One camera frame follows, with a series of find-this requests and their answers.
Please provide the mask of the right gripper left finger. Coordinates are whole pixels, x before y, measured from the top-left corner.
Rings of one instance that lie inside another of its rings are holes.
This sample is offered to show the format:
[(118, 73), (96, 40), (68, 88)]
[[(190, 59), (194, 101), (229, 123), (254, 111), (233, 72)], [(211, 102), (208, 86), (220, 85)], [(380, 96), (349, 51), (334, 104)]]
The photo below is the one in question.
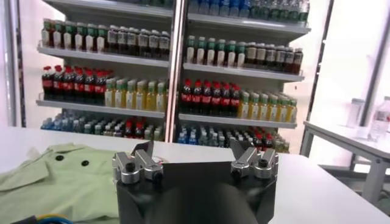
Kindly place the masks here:
[(163, 179), (163, 166), (152, 159), (154, 142), (137, 144), (133, 151), (117, 152), (112, 158), (113, 180), (136, 184), (144, 178), (153, 183)]

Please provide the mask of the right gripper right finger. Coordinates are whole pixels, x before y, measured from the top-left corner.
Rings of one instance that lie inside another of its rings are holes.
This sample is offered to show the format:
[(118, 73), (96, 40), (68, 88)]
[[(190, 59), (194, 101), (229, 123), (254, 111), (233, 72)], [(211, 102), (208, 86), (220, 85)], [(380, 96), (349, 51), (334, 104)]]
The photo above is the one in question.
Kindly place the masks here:
[(278, 174), (278, 154), (274, 149), (261, 153), (249, 141), (230, 140), (235, 160), (230, 164), (233, 179), (253, 175), (258, 179), (275, 178)]

